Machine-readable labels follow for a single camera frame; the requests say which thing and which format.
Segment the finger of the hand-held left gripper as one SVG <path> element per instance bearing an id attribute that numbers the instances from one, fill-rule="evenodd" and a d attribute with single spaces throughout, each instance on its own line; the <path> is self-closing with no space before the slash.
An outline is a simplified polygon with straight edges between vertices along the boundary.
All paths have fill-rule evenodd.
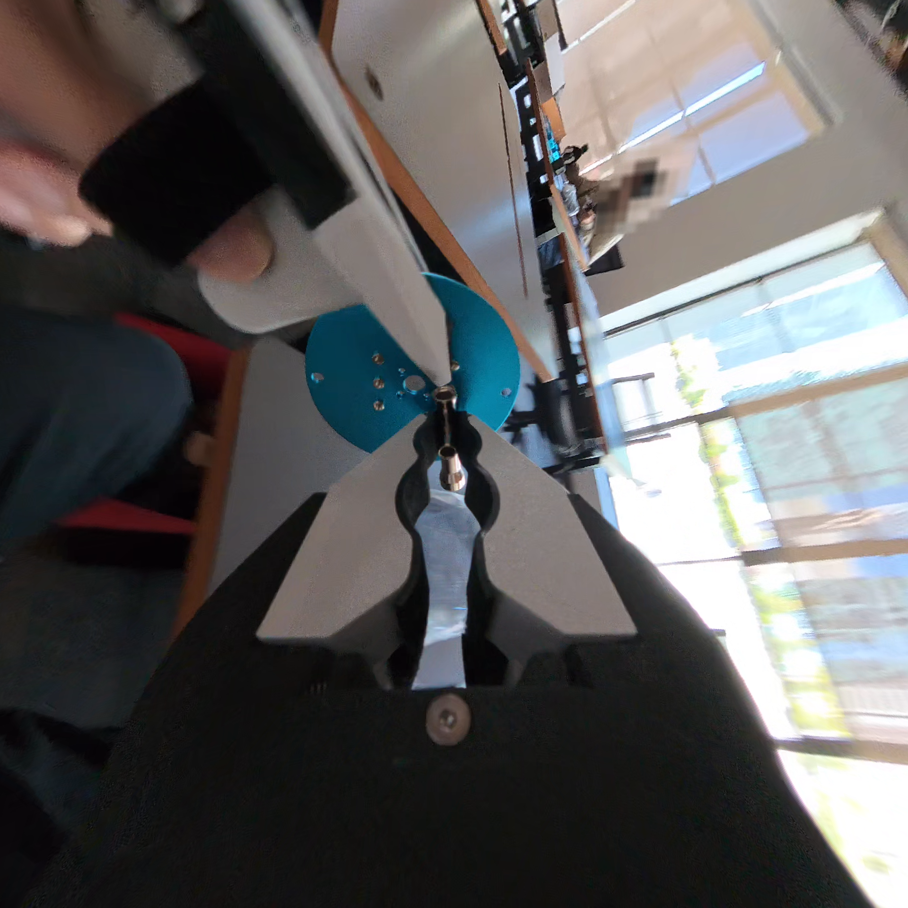
<path id="1" fill-rule="evenodd" d="M 354 196 L 311 229 L 287 190 L 267 190 L 255 207 L 274 243 L 271 265 L 246 284 L 199 275 L 202 295 L 222 320 L 247 334 L 364 304 L 431 380 L 447 383 L 446 315 L 309 17 L 297 3 L 230 3 L 289 98 L 336 156 Z"/>

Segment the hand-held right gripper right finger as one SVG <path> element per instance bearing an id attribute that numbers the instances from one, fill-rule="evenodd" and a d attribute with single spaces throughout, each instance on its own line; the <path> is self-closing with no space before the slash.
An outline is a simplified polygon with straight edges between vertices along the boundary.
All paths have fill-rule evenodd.
<path id="1" fill-rule="evenodd" d="M 466 685 L 512 685 L 535 656 L 634 638 L 579 516 L 584 501 L 476 416 L 458 416 L 458 449 L 479 524 L 461 638 Z"/>

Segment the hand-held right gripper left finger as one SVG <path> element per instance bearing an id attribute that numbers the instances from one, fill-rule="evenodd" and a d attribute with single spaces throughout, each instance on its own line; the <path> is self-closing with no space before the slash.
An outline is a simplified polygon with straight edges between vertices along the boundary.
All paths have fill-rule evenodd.
<path id="1" fill-rule="evenodd" d="M 360 655 L 383 687 L 410 687 L 428 582 L 415 523 L 428 503 L 426 443 L 413 419 L 333 483 L 257 629 L 265 644 Z"/>

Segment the blue disc with brass standoffs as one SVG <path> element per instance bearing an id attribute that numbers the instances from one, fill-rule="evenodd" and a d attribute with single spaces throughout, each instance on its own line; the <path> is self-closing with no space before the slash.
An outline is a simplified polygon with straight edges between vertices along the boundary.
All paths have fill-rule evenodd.
<path id="1" fill-rule="evenodd" d="M 514 407 L 521 371 L 510 329 L 462 283 L 431 273 L 424 277 L 446 314 L 456 408 L 501 428 Z M 437 383 L 364 305 L 319 317 L 305 359 L 319 414 L 367 453 L 436 406 Z"/>

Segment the silver socket wrench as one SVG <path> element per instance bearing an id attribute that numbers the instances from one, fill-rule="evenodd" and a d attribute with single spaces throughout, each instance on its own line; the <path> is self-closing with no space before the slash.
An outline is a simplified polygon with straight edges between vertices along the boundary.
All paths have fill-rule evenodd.
<path id="1" fill-rule="evenodd" d="M 453 437 L 458 394 L 452 385 L 447 384 L 433 391 L 433 399 L 436 404 L 439 438 L 437 444 L 437 456 L 440 461 L 439 483 L 445 491 L 461 493 L 465 491 L 468 479 Z"/>

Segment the grey desk with wooden edge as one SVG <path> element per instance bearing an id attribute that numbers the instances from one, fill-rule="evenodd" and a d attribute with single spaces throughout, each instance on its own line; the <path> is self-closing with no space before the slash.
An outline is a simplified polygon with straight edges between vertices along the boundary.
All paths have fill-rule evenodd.
<path id="1" fill-rule="evenodd" d="M 324 2 L 320 41 L 393 192 L 551 381 L 554 325 L 489 11 L 473 1 Z"/>

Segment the person's left hand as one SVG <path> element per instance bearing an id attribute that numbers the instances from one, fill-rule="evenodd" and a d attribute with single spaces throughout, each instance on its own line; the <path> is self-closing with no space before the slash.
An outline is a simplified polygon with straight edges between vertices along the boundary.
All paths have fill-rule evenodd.
<path id="1" fill-rule="evenodd" d="M 67 247 L 112 235 L 82 174 L 198 75 L 145 2 L 3 1 L 2 226 Z"/>

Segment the red seat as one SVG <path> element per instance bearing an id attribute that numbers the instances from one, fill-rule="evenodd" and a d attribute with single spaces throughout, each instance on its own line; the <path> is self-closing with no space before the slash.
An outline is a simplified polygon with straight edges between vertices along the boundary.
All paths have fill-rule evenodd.
<path id="1" fill-rule="evenodd" d="M 188 539 L 208 479 L 223 403 L 237 353 L 175 323 L 137 314 L 118 314 L 118 325 L 152 336 L 179 358 L 192 390 L 192 410 L 179 443 L 146 480 L 102 498 L 61 520 L 76 531 L 109 531 Z"/>

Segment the large window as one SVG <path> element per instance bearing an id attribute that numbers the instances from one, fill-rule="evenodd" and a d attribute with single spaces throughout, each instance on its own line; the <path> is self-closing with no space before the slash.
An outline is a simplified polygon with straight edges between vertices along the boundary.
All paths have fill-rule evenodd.
<path id="1" fill-rule="evenodd" d="M 809 250 L 607 332 L 611 494 L 857 883 L 906 906 L 906 249 L 877 216 Z"/>

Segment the person's dark clothing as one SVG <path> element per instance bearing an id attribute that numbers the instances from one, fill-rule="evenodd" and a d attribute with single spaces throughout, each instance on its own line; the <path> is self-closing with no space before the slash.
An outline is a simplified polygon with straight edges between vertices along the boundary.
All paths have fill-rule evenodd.
<path id="1" fill-rule="evenodd" d="M 2 556 L 144 480 L 192 403 L 182 361 L 153 335 L 3 305 Z"/>

